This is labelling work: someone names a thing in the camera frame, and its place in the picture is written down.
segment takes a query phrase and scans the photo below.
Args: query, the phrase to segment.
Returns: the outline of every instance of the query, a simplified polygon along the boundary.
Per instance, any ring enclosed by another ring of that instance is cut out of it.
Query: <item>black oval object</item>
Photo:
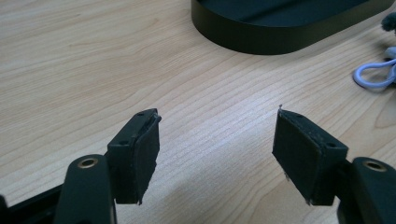
[[[209,40],[274,55],[305,48],[392,6],[394,0],[191,0],[191,18]]]

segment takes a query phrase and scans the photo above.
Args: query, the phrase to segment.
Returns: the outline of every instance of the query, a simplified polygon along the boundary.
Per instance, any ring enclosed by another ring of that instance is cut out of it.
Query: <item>wooden table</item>
[[[337,223],[271,154],[279,105],[396,166],[394,86],[368,91],[354,69],[396,45],[384,12],[309,48],[257,56],[222,48],[191,23],[190,1],[0,3],[0,193],[9,205],[103,154],[135,113],[156,107],[161,151],[143,204],[119,223]]]

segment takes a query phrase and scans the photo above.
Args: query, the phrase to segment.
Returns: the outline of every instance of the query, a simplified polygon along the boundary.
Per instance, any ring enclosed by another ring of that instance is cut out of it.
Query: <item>black plastic part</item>
[[[142,203],[160,150],[157,109],[134,115],[107,146],[113,195],[117,203]]]
[[[49,189],[9,208],[4,202],[0,217],[5,223],[52,223],[61,189]]]
[[[117,223],[104,156],[84,156],[69,165],[54,223]]]
[[[306,117],[279,109],[273,154],[308,203],[332,205],[347,146]]]
[[[251,54],[312,45],[384,11],[394,0],[191,0],[192,22],[209,40]]]
[[[356,158],[350,185],[364,223],[396,222],[396,171],[382,161]]]

